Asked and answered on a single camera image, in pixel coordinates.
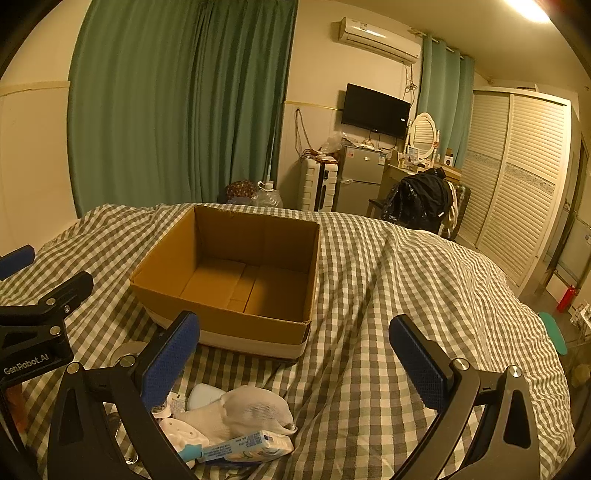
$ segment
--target oval mirror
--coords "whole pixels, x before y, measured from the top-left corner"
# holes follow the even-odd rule
[[[437,140],[437,129],[431,115],[428,113],[417,115],[411,125],[408,137],[410,146],[418,149],[419,159],[429,158]]]

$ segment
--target water bottle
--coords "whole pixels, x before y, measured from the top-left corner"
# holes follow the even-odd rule
[[[259,191],[252,198],[252,204],[256,207],[283,208],[283,200],[277,190],[273,189],[273,182],[259,182]]]

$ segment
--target air conditioner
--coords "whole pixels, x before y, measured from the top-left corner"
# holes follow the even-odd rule
[[[348,17],[344,17],[340,23],[339,40],[405,64],[416,63],[421,56],[418,43]]]

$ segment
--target black flat screen tv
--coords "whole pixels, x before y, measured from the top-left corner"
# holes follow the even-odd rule
[[[395,138],[406,136],[410,103],[358,85],[347,85],[342,123]]]

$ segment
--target ceiling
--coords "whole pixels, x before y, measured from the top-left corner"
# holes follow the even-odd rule
[[[591,112],[591,80],[552,23],[530,22],[504,0],[340,1],[444,39],[472,56],[478,73],[487,78],[577,92],[584,133],[591,138],[591,114],[586,116]]]

